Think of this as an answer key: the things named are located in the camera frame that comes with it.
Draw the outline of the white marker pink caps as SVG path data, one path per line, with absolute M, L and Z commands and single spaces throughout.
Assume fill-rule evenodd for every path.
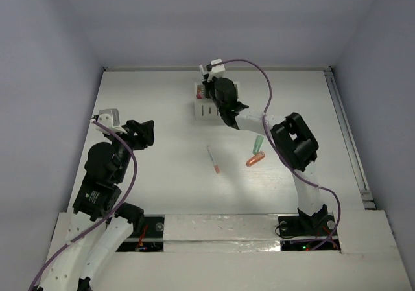
M 204 93 L 201 89 L 197 89 L 196 98 L 197 99 L 204 99 L 205 98 Z

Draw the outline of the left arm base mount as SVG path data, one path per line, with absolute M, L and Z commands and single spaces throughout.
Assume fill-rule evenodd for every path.
M 143 229 L 124 242 L 128 252 L 162 252 L 164 246 L 164 215 L 145 215 Z

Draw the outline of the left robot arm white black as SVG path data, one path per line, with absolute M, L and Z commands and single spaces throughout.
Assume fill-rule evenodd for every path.
M 92 118 L 106 142 L 88 151 L 86 174 L 73 202 L 64 245 L 42 266 L 30 290 L 93 290 L 119 246 L 144 227 L 142 208 L 126 202 L 132 188 L 122 192 L 134 155 L 154 144 L 154 121 L 114 123 L 108 114 Z

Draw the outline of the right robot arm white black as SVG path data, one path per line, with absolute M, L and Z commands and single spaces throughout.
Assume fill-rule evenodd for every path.
M 212 100 L 224 124 L 230 128 L 254 132 L 271 141 L 281 162 L 291 171 L 298 195 L 298 225 L 306 234 L 322 227 L 327 216 L 318 184 L 315 182 L 314 163 L 318 142 L 299 113 L 284 119 L 255 111 L 238 99 L 234 82 L 228 78 L 202 76 L 205 96 Z

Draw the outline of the green correction tape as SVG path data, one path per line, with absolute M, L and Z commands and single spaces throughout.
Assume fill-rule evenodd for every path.
M 252 150 L 253 155 L 256 155 L 260 152 L 262 144 L 263 144 L 264 137 L 262 135 L 258 135 L 254 142 L 254 147 Z

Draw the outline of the white marker salmon cap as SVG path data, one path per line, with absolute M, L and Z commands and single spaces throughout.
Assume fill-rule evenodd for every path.
M 207 151 L 208 151 L 208 154 L 209 154 L 209 157 L 210 157 L 211 162 L 212 162 L 212 164 L 213 164 L 213 167 L 214 167 L 214 169 L 215 169 L 215 172 L 216 172 L 217 174 L 219 174 L 219 173 L 220 173 L 220 168 L 219 168 L 219 166 L 218 166 L 217 162 L 215 161 L 215 158 L 214 158 L 214 156 L 213 156 L 213 153 L 212 153 L 211 147 L 210 147 L 210 146 L 207 146 L 207 147 L 206 147 L 206 149 L 207 149 Z

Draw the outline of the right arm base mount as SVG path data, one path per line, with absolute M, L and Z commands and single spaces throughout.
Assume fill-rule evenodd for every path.
M 275 234 L 281 239 L 281 251 L 340 251 L 335 219 L 328 215 L 315 228 L 303 226 L 300 217 L 283 215 L 278 217 Z

